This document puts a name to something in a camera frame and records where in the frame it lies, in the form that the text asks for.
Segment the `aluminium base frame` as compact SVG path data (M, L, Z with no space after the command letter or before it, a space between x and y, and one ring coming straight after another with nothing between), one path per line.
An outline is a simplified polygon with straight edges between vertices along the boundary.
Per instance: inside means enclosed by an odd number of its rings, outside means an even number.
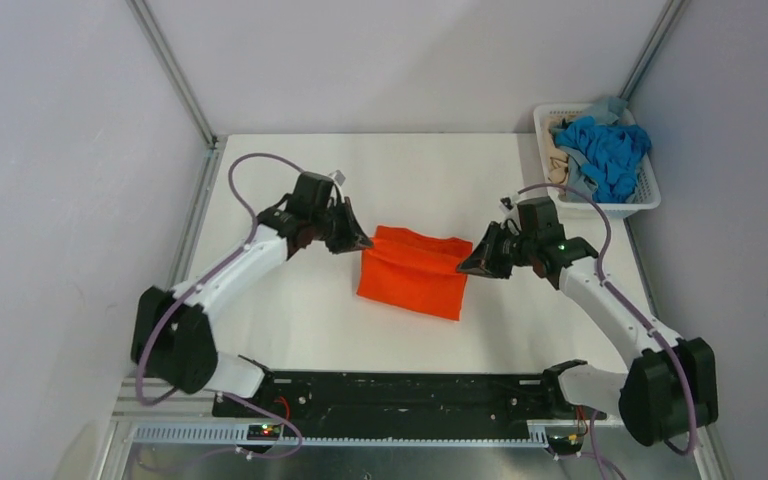
M116 439L267 452L333 447L549 449L579 455L596 424L615 416L567 402L541 374L277 371L250 399L202 391L155 407L123 383Z

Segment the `aluminium frame post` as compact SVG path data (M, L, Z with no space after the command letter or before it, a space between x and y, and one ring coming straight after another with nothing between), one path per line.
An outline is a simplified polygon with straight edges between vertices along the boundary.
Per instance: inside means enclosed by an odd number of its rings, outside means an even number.
M689 4L690 1L688 0L668 0L665 2L620 90L620 98L626 101L631 100Z
M188 81L184 69L178 62L172 45L167 39L150 3L145 0L127 0L126 4L130 8L140 30L143 32L173 91L182 103L199 138L208 149L214 148L217 143L217 134L210 125L195 91Z

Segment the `left controller board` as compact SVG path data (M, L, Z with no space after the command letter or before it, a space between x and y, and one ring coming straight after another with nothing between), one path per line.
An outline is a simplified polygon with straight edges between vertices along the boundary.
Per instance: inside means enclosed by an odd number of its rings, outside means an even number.
M249 424L245 439L248 442L277 442L282 439L283 426L281 424L256 423Z

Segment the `white plastic laundry basket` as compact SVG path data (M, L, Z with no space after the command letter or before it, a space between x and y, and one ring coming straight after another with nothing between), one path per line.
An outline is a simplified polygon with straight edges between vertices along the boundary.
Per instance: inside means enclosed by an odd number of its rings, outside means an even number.
M556 103L539 105L534 109L534 123L538 133L537 145L540 156L541 168L547 182L552 180L552 157L549 148L549 128L557 125L563 119L571 119L576 114L585 111L589 105L586 103ZM581 211L582 215L593 213L586 202L573 195L573 200L564 197L564 192L549 189L549 196L556 202L559 209L565 208L571 211ZM602 203L598 205L610 218L623 219L638 211L652 210L661 204L661 194L657 185L654 170L650 158L644 155L636 172L636 185L630 199L624 203Z

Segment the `controller board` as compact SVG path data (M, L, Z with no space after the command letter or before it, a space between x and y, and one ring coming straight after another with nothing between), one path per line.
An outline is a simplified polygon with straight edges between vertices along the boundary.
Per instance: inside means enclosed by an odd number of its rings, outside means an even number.
M256 423L249 424L245 439L248 442L277 442L282 439L283 426L281 424Z
M550 435L547 438L545 451L555 460L561 458L577 458L581 456L584 447L584 437L577 434L565 436Z

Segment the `orange t shirt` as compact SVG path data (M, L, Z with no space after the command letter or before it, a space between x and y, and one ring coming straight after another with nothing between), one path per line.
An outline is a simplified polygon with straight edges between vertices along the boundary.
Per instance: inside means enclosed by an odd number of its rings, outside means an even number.
M362 252L356 294L362 298L458 322L467 276L456 267L473 244L436 238L404 227L380 225L374 247Z

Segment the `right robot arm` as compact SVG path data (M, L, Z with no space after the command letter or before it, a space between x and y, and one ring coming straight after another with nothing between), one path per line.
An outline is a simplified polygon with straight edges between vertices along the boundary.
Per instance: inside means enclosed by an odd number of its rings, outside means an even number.
M492 222L457 272L507 279L529 267L573 301L619 353L627 370L615 373L584 361L547 369L553 380L540 394L558 418L579 406L619 417L638 443L670 443L716 422L719 402L715 354L703 339L685 339L632 302L606 271L601 252L581 237L567 237L548 197L509 205Z

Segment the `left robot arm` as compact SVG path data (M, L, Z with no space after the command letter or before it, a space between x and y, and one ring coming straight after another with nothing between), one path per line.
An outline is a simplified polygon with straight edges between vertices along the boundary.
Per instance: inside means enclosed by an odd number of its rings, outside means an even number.
M276 391L263 381L264 368L221 351L216 330L231 303L311 243L323 242L332 254L372 248L342 192L344 181L341 171L301 172L293 191L257 214L248 236L224 258L170 289L145 290L131 346L139 372L186 394L233 394L252 416L268 413Z

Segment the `beige t shirt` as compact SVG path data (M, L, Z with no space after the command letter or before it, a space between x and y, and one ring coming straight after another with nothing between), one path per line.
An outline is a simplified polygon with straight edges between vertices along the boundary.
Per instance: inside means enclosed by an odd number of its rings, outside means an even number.
M551 183L566 185L569 180L570 163L569 154L557 147L548 149L548 174Z

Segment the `blue t shirt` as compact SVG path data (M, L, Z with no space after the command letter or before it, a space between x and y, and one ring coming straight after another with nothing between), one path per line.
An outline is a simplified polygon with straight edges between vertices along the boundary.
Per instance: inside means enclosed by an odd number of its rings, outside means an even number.
M644 129L586 115L563 121L549 133L555 147L568 156L567 185L596 203L631 200L641 162L651 148Z

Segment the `right aluminium frame post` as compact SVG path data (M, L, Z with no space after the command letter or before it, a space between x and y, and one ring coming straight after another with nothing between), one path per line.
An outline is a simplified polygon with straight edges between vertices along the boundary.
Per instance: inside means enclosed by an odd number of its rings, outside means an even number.
M690 1L688 0L668 0L665 2L620 90L620 98L626 101L631 100L689 4Z

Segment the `right controller board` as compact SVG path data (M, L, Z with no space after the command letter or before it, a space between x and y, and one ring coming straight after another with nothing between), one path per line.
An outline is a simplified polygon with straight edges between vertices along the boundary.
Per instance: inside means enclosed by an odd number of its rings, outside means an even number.
M550 435L547 438L545 451L555 460L561 458L577 458L581 456L584 447L584 437L577 434L565 436Z

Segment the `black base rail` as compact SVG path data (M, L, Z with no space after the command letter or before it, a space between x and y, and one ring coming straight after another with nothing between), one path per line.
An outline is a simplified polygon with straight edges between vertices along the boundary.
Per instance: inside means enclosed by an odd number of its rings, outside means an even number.
M523 440L531 421L574 419L558 371L274 370L251 401L288 418L306 440Z

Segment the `left aluminium frame post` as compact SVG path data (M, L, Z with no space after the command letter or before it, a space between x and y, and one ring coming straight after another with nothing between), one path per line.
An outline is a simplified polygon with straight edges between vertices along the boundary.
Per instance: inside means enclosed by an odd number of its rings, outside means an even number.
M143 32L173 91L182 103L199 138L208 149L214 148L217 143L217 134L210 125L195 91L188 81L184 69L178 62L172 45L167 39L150 3L145 0L127 0L126 4L130 8L140 30Z

